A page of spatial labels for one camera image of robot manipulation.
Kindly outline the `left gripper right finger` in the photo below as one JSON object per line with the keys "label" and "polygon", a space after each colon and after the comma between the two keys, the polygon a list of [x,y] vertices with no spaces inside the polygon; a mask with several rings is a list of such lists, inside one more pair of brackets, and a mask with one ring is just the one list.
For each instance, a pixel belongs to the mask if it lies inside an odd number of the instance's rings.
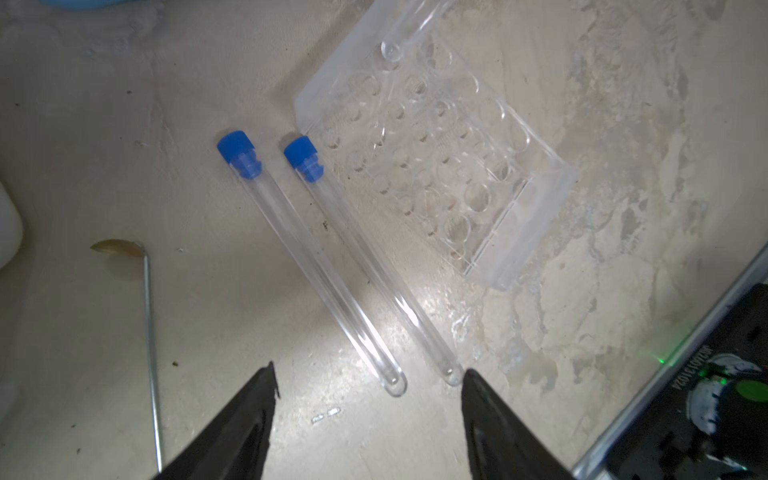
{"label": "left gripper right finger", "polygon": [[474,479],[572,477],[474,369],[463,377],[461,410]]}

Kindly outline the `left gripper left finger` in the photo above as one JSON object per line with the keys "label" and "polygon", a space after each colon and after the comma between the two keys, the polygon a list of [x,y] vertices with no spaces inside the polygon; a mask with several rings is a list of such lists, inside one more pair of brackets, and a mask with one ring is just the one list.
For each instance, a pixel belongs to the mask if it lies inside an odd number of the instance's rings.
{"label": "left gripper left finger", "polygon": [[279,389],[272,363],[259,369],[158,479],[260,479]]}

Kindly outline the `blue-capped test tube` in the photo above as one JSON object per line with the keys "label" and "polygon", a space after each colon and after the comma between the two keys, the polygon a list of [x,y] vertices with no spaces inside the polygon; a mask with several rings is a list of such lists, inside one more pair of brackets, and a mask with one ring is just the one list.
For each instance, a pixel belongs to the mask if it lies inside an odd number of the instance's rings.
{"label": "blue-capped test tube", "polygon": [[359,215],[334,177],[325,172],[325,165],[311,140],[300,136],[284,148],[283,154],[353,258],[397,310],[402,325],[442,380],[453,387],[461,385],[464,369],[457,355],[438,332],[379,243],[360,223]]}
{"label": "blue-capped test tube", "polygon": [[453,0],[410,1],[386,32],[381,54],[387,62],[400,62],[408,49],[420,40],[454,4]]}
{"label": "blue-capped test tube", "polygon": [[232,131],[218,141],[217,149],[364,364],[390,396],[403,396],[408,383],[402,368],[288,197],[262,166],[248,136],[241,130]]}

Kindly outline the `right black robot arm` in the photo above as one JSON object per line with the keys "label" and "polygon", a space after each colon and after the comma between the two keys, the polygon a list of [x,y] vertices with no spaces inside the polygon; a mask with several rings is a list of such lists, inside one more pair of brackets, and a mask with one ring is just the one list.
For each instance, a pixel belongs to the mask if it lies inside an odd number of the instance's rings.
{"label": "right black robot arm", "polygon": [[767,476],[767,287],[755,285],[609,451],[616,479]]}

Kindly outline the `white plastic bin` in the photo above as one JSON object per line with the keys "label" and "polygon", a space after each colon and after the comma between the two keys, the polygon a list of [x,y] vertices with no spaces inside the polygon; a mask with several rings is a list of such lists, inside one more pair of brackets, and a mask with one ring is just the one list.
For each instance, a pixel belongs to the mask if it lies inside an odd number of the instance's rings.
{"label": "white plastic bin", "polygon": [[19,252],[24,238],[21,215],[8,189],[0,186],[0,267],[4,268]]}

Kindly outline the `clear test tube rack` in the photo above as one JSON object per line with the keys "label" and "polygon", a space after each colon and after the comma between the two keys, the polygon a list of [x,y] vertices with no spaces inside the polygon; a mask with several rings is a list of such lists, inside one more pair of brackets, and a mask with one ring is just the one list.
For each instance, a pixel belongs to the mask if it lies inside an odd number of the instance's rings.
{"label": "clear test tube rack", "polygon": [[444,15],[400,62],[381,54],[410,1],[375,1],[294,101],[298,130],[465,279],[515,284],[577,173],[473,70]]}

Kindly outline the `blue plastic lid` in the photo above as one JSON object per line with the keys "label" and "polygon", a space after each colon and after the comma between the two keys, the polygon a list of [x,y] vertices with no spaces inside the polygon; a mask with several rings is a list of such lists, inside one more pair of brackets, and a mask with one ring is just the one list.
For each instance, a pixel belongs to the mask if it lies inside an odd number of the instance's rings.
{"label": "blue plastic lid", "polygon": [[65,10],[92,10],[121,3],[123,0],[41,0],[41,3]]}

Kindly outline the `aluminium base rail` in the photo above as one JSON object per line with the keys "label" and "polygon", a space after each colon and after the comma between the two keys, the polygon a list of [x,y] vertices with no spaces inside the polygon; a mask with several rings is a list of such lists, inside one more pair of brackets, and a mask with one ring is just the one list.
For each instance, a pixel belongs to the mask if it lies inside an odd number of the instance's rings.
{"label": "aluminium base rail", "polygon": [[609,451],[631,428],[660,391],[686,365],[728,312],[757,284],[764,284],[767,287],[767,251],[765,249],[759,251],[737,280],[704,315],[694,330],[675,348],[673,353],[661,361],[658,372],[572,468],[571,473],[574,478],[616,479],[606,469]]}

